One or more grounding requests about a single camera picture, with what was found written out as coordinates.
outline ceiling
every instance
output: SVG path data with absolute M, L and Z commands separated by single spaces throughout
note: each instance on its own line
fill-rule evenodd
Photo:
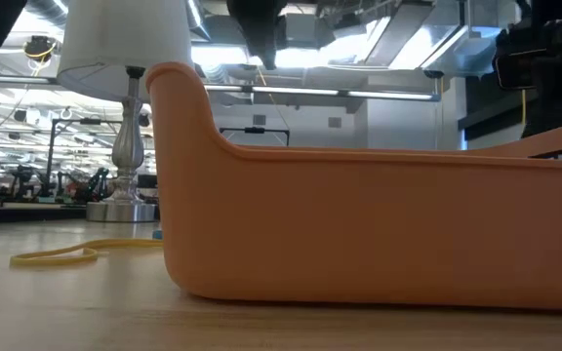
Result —
M 464 9 L 459 7 L 459 1 L 437 0 L 434 4 L 428 2 L 431 9 L 426 12 L 425 18 L 417 20 L 418 27 L 406 28 L 413 32 L 408 35 L 409 38 L 405 43 L 383 42 L 382 38 L 385 36 L 378 32 L 380 20 L 387 16 L 395 19 L 399 7 L 413 5 L 413 3 L 418 1 L 323 0 L 317 4 L 291 4 L 284 10 L 284 14 L 288 16 L 288 39 L 291 49 L 285 54 L 278 54 L 277 62 L 280 59 L 284 60 L 284 64 L 278 64 L 280 68 L 267 71 L 263 67 L 257 67 L 257 61 L 246 54 L 244 39 L 235 23 L 228 17 L 224 1 L 201 1 L 205 9 L 204 25 L 213 43 L 202 42 L 196 35 L 192 35 L 193 52 L 198 53 L 200 58 L 195 58 L 195 62 L 199 60 L 197 63 L 201 63 L 203 73 L 205 73 L 205 66 L 210 64 L 220 66 L 226 71 L 227 79 L 232 84 L 432 94 L 435 82 L 426 78 L 422 70 L 417 67 L 417 64 L 422 62 L 412 63 L 411 66 L 405 66 L 400 62 L 413 61 L 416 56 L 431 54 L 443 45 L 444 40 L 452 36 L 457 28 L 469 23 L 460 22 Z M 499 27 L 514 18 L 513 9 L 510 0 L 472 2 L 471 11 L 467 12 L 472 13 L 474 34 L 491 42 L 498 34 Z M 362 26 L 365 27 L 365 33 L 341 38 L 318 48 L 320 34 L 315 28 L 319 20 L 330 20 L 327 17 L 357 10 L 364 22 Z M 402 25 L 398 29 L 403 31 L 404 21 L 401 22 L 403 23 L 397 25 Z M 389 20 L 388 25 L 394 25 L 393 19 Z M 444 51 L 429 69 L 444 70 L 449 75 L 479 74 L 487 69 L 479 63 L 478 59 L 470 57 L 477 56 L 480 57 L 480 61 L 486 61 L 492 53 L 488 54 L 482 50 L 466 51 L 464 42 L 469 31 L 466 29 L 462 33 L 463 35 L 456 38 L 453 45 Z M 32 35 L 45 35 L 56 38 L 59 42 L 63 41 L 61 26 L 29 12 L 23 12 L 0 51 L 0 75 L 56 76 L 59 55 L 54 55 L 44 66 L 25 56 L 22 48 Z M 393 62 L 381 62 L 379 56 L 376 56 L 372 50 L 378 45 L 383 48 L 397 45 L 400 47 L 397 55 L 400 58 L 396 60 L 397 56 L 394 56 Z M 237 54 L 234 55 L 234 61 L 228 58 L 229 55 L 221 55 L 220 57 L 229 59 L 229 62 L 210 62 L 211 58 L 219 56 L 209 52 L 210 50 L 225 50 L 224 53 L 233 50 Z M 404 69 L 391 69 L 391 65 L 395 62 L 399 62 L 396 64 Z M 269 96 L 264 94 L 210 93 L 210 98 L 212 103 L 224 105 L 271 103 Z M 279 104 L 345 106 L 349 113 L 356 111 L 363 102 L 360 98 L 301 95 L 275 95 L 275 101 Z M 28 119 L 25 122 L 15 120 L 15 108 L 27 110 Z M 145 106 L 143 110 L 151 112 L 150 106 Z M 30 165 L 39 170 L 46 168 L 51 120 L 62 116 L 70 120 L 94 118 L 102 120 L 102 123 L 92 126 L 79 123 L 59 124 L 61 127 L 55 141 L 54 170 L 76 170 L 92 174 L 98 167 L 108 167 L 115 171 L 109 156 L 119 125 L 111 122 L 120 121 L 121 112 L 122 108 L 118 102 L 84 97 L 58 85 L 27 87 L 11 82 L 0 83 L 0 175 L 18 164 Z M 147 159 L 142 171 L 154 173 L 151 127 L 152 125 L 141 128 L 144 146 L 147 149 Z

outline wooden table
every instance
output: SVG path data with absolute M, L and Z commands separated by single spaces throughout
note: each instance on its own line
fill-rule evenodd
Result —
M 562 351 L 562 314 L 218 302 L 170 281 L 161 250 L 94 264 L 11 269 L 10 255 L 150 238 L 152 224 L 0 225 L 0 350 Z

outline ceiling pipe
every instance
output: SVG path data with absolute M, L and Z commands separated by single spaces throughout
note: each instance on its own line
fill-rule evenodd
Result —
M 64 30 L 69 2 L 70 0 L 27 0 L 25 9 Z M 190 31 L 204 40 L 210 41 L 210 35 L 205 28 L 205 13 L 201 3 L 199 0 L 187 0 L 185 3 L 187 4 L 187 22 Z

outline silver lamp base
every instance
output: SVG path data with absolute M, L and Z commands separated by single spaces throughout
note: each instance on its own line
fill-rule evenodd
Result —
M 155 205 L 118 202 L 88 203 L 86 220 L 117 223 L 152 222 L 155 221 Z

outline yellow rubber band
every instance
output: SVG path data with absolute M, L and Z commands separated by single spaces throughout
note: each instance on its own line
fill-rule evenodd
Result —
M 120 248 L 162 248 L 161 240 L 151 239 L 103 239 L 94 240 L 70 248 L 51 250 L 39 253 L 17 254 L 10 258 L 11 266 L 59 266 L 82 262 L 93 262 L 99 258 L 100 249 Z M 56 257 L 82 250 L 82 254 L 74 257 Z

